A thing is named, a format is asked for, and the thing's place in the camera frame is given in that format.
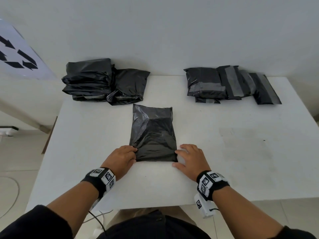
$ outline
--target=wrist-mounted tracker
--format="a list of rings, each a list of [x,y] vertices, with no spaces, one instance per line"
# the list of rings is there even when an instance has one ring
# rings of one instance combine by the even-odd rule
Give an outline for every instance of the wrist-mounted tracker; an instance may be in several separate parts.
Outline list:
[[[100,200],[104,194],[113,188],[116,178],[109,168],[101,167],[90,171],[82,181],[91,183],[98,190],[98,200]]]
[[[213,192],[229,186],[227,179],[219,173],[206,170],[201,172],[197,177],[197,191],[205,201],[213,201]]]

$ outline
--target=white tabletop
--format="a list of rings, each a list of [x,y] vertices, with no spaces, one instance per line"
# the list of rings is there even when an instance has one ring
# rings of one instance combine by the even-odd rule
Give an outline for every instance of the white tabletop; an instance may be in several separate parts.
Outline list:
[[[187,97],[185,76],[150,76],[144,101],[173,107],[177,146],[201,148],[213,171],[249,200],[319,197],[319,128],[285,77],[269,78],[282,105],[253,97],[221,104]],[[26,211],[76,185],[121,145],[129,144],[132,105],[67,99],[60,111]],[[138,162],[96,209],[194,203],[196,183],[171,162]]]

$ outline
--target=black arrow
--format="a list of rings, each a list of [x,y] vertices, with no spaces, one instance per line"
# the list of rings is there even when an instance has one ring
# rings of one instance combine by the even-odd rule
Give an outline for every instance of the black arrow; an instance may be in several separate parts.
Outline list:
[[[30,70],[32,70],[32,69],[37,69],[38,67],[36,67],[34,64],[32,64],[32,63],[29,63],[29,62],[24,62],[24,61],[22,61],[22,65],[24,66],[24,67],[27,67],[27,68],[29,68]]]
[[[33,63],[35,66],[37,65],[37,63],[34,61],[34,59],[32,59],[29,55],[27,55],[25,52],[18,50],[18,54],[20,54],[23,58],[25,58],[26,60],[29,60],[31,63]]]
[[[6,55],[0,51],[0,60],[7,61]]]
[[[12,45],[12,43],[9,40],[6,40],[1,36],[0,36],[0,42],[3,43],[6,47],[15,49],[15,47]]]
[[[13,68],[22,68],[22,69],[24,69],[24,67],[19,62],[8,62],[8,61],[5,61],[5,63],[9,64]]]

